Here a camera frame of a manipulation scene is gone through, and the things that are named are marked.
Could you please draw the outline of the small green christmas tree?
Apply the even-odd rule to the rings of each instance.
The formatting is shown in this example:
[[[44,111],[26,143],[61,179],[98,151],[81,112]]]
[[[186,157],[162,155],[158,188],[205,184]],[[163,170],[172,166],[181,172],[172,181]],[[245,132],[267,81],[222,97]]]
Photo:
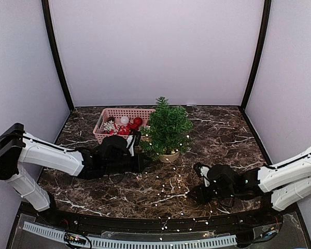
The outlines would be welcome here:
[[[139,145],[153,160],[164,155],[185,153],[191,145],[192,128],[186,108],[172,106],[161,96],[157,98],[155,111],[150,114],[147,125],[140,128],[144,138]]]

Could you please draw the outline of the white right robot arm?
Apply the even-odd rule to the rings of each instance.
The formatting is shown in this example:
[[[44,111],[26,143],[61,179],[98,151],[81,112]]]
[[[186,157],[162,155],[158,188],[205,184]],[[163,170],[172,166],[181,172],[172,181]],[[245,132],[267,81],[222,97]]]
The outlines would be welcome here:
[[[206,204],[213,199],[262,197],[266,205],[254,214],[259,225],[267,224],[274,217],[274,210],[283,211],[311,194],[311,147],[280,163],[243,174],[221,164],[210,167],[198,162],[193,168],[204,182],[188,192],[192,200]]]

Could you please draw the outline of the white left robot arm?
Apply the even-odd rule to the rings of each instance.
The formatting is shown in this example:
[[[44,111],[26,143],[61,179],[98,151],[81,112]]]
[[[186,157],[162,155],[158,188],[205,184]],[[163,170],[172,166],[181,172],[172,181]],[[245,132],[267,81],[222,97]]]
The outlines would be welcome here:
[[[55,200],[43,190],[24,168],[36,164],[80,179],[98,179],[110,174],[141,173],[145,156],[134,151],[140,132],[127,139],[109,136],[94,148],[69,149],[40,140],[15,123],[0,136],[0,180],[10,184],[51,226],[59,226],[63,215],[55,209]]]

